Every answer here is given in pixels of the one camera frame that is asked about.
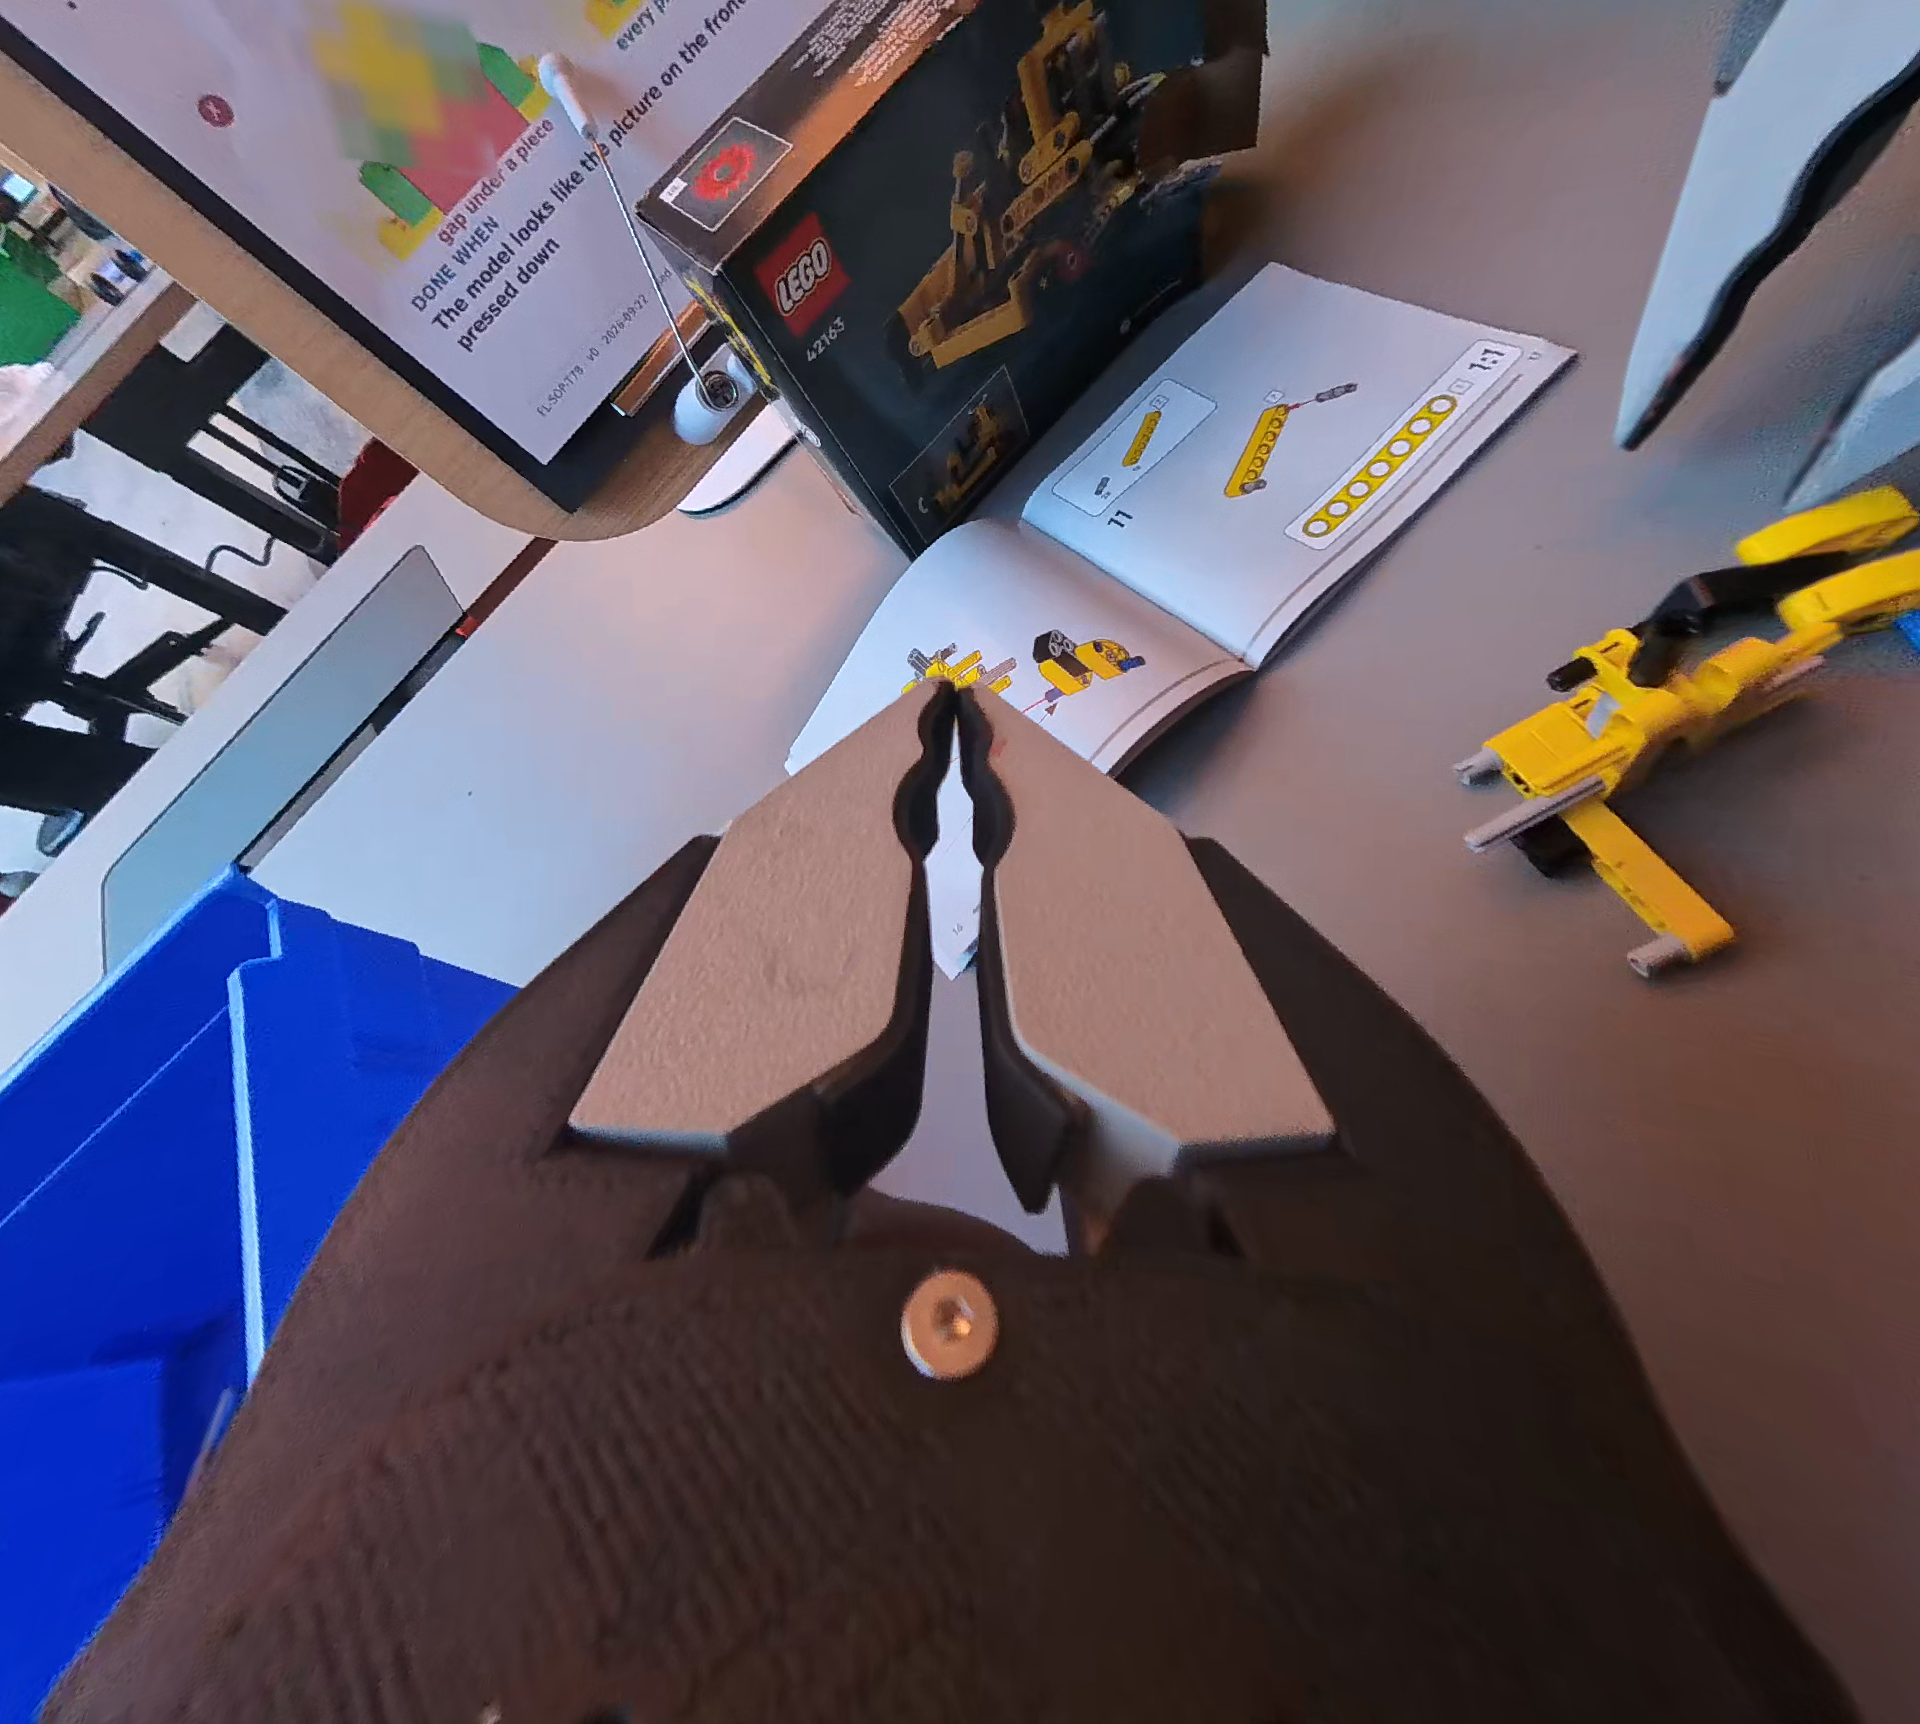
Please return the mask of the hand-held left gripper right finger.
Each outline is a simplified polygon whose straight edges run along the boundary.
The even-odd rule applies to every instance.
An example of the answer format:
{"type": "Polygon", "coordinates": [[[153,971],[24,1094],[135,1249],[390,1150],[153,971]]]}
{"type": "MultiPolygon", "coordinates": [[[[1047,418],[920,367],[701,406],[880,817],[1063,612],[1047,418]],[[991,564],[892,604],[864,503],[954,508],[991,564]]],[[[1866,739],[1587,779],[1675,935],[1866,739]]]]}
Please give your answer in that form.
{"type": "Polygon", "coordinates": [[[1334,1118],[1187,841],[994,695],[956,724],[987,1129],[1019,1206],[1061,1202],[1090,1257],[1141,1186],[1328,1153],[1334,1118]]]}

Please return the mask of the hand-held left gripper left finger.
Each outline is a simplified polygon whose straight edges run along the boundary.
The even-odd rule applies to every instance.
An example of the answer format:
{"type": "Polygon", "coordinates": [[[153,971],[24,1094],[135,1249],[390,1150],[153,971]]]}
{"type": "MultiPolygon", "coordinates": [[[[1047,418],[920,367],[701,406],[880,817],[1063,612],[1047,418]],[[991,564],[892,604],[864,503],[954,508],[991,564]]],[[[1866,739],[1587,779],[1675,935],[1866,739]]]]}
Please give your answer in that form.
{"type": "Polygon", "coordinates": [[[958,695],[916,686],[755,801],[712,847],[569,1129],[775,1180],[862,1190],[912,1135],[958,695]]]}

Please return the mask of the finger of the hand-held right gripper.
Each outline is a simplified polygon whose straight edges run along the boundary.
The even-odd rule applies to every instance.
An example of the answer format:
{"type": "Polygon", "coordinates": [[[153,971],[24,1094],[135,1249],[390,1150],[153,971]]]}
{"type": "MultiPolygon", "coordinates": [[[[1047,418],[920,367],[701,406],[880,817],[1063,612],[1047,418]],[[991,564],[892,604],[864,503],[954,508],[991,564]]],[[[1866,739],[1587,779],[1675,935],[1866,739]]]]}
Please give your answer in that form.
{"type": "Polygon", "coordinates": [[[1918,307],[1848,330],[1823,358],[1815,426],[1787,510],[1819,508],[1918,447],[1918,307]]]}
{"type": "Polygon", "coordinates": [[[1738,0],[1621,383],[1640,448],[1918,111],[1918,0],[1738,0]]]}

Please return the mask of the yellow lego beam arm assembly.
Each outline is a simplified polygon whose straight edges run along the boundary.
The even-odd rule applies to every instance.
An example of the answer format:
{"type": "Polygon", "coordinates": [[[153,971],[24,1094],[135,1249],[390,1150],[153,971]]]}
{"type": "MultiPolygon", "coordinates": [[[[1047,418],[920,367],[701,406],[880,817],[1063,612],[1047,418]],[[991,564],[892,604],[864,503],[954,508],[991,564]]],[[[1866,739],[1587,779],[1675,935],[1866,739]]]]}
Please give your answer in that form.
{"type": "Polygon", "coordinates": [[[1679,580],[1637,626],[1633,686],[1664,686],[1684,644],[1727,618],[1776,608],[1787,595],[1890,551],[1918,530],[1915,504],[1890,486],[1794,514],[1740,540],[1735,564],[1679,580]]]}

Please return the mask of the yellow lego model body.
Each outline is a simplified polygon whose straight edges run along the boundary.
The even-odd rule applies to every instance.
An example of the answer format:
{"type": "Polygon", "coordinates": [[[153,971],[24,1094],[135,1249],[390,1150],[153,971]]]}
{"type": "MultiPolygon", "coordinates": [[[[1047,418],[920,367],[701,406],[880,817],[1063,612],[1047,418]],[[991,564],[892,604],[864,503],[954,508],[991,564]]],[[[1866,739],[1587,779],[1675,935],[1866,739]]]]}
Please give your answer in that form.
{"type": "Polygon", "coordinates": [[[1464,785],[1505,782],[1520,793],[1465,834],[1465,850],[1520,847],[1540,873],[1588,865],[1651,931],[1628,953],[1643,979],[1711,958],[1734,946],[1734,927],[1617,817],[1617,795],[1783,707],[1838,644],[1834,628],[1738,638],[1656,686],[1628,678],[1644,651],[1640,634],[1612,631],[1580,647],[1557,703],[1456,767],[1464,785]]]}

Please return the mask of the open lego instruction booklet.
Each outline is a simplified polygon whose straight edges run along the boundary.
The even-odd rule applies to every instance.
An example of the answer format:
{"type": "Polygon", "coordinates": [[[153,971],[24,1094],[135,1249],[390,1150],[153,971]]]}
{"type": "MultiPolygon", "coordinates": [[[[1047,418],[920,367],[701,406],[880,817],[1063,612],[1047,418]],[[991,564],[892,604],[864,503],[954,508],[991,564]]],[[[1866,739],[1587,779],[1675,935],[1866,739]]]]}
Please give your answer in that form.
{"type": "Polygon", "coordinates": [[[1572,362],[1264,268],[1015,520],[958,524],[906,568],[787,775],[936,680],[991,691],[1117,775],[1256,675],[1572,362]]]}

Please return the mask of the black lego box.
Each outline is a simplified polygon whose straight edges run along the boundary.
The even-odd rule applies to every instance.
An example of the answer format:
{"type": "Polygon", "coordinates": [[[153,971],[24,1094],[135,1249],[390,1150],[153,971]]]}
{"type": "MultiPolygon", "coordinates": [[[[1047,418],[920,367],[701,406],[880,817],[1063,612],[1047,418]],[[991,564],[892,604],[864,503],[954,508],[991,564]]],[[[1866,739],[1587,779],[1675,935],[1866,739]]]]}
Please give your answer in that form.
{"type": "Polygon", "coordinates": [[[1202,279],[1265,0],[820,0],[637,213],[908,559],[1202,279]]]}

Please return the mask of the white stand base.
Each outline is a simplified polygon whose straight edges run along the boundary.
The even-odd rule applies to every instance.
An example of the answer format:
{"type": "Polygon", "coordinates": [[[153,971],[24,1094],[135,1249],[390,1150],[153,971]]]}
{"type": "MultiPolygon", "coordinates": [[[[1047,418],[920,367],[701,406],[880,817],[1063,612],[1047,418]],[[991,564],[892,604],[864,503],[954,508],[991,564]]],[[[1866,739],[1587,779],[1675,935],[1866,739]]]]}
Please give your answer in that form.
{"type": "Polygon", "coordinates": [[[796,428],[779,406],[764,406],[719,451],[707,472],[676,504],[677,515],[712,515],[745,496],[796,443],[796,428]]]}

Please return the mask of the grey monitor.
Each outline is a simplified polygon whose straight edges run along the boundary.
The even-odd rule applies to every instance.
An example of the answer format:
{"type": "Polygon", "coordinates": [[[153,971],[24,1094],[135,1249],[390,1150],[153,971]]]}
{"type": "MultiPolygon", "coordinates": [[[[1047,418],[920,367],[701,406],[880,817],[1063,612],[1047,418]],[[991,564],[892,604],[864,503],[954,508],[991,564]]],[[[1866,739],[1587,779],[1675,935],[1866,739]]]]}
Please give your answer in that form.
{"type": "Polygon", "coordinates": [[[111,863],[102,882],[103,970],[135,957],[235,865],[458,618],[432,555],[409,547],[111,863]]]}

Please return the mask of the small white device on rod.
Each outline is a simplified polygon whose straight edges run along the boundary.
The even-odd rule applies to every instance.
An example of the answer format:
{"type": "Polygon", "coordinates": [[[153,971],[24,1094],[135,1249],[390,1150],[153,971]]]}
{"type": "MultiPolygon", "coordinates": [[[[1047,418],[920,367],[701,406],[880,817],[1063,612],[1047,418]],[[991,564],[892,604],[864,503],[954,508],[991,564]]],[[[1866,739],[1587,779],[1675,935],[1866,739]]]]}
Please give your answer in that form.
{"type": "Polygon", "coordinates": [[[575,127],[580,139],[587,145],[587,152],[605,176],[605,185],[611,191],[611,200],[616,207],[620,221],[625,232],[629,236],[629,243],[637,255],[641,272],[647,275],[647,285],[660,304],[660,315],[664,324],[664,336],[677,358],[677,364],[687,372],[687,384],[681,392],[676,392],[673,403],[673,430],[687,447],[709,447],[720,440],[723,428],[732,422],[736,410],[745,400],[741,384],[735,380],[735,372],[720,364],[699,364],[693,358],[691,343],[681,330],[681,315],[667,300],[661,272],[655,263],[655,252],[648,248],[636,212],[627,207],[620,183],[611,172],[611,141],[599,127],[596,112],[587,105],[584,88],[576,80],[575,64],[560,53],[543,53],[537,60],[537,80],[545,88],[545,93],[563,111],[567,120],[575,127]]]}

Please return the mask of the blue plastic bin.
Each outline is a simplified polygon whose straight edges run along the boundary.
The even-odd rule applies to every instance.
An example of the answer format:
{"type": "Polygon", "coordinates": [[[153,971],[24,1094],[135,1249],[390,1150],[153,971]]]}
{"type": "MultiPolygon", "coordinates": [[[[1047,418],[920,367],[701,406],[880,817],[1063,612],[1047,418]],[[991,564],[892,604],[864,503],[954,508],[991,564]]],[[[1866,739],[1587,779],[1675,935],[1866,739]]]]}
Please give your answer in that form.
{"type": "Polygon", "coordinates": [[[3,1720],[153,1556],[322,1233],[506,982],[207,882],[3,1079],[3,1720]]]}

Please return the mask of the black office chair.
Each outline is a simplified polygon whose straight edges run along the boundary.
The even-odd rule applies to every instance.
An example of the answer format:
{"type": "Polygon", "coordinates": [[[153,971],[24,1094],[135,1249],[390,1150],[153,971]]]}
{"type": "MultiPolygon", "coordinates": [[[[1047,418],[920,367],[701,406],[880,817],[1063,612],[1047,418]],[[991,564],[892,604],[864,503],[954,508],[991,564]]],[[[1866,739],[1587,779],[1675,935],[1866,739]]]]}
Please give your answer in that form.
{"type": "MultiPolygon", "coordinates": [[[[217,436],[197,436],[191,451],[201,462],[235,472],[257,490],[265,490],[270,479],[242,458],[246,448],[259,448],[259,440],[242,428],[246,419],[257,419],[332,472],[344,472],[372,439],[281,362],[262,367],[238,391],[235,412],[235,419],[219,418],[217,436]]],[[[90,434],[77,434],[67,458],[41,468],[31,486],[81,503],[90,515],[103,515],[161,551],[211,566],[217,576],[242,584],[274,607],[302,600],[325,568],[325,560],[273,540],[259,527],[241,524],[225,508],[135,464],[90,434]]],[[[83,671],[93,675],[114,671],[161,634],[197,634],[207,622],[206,612],[165,590],[142,590],[109,575],[89,580],[67,628],[81,634],[97,615],[103,618],[102,628],[81,658],[83,671]]]]}

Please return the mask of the wooden board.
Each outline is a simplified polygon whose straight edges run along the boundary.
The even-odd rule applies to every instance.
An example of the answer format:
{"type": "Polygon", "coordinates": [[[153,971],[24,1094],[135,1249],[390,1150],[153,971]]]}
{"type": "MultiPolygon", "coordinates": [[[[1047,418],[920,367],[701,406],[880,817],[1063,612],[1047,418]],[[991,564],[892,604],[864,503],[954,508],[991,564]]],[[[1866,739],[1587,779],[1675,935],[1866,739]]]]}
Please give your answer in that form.
{"type": "Polygon", "coordinates": [[[667,518],[764,410],[751,400],[720,443],[687,447],[661,392],[647,418],[589,418],[563,459],[539,468],[14,24],[3,27],[3,141],[452,500],[523,538],[596,543],[667,518]]]}

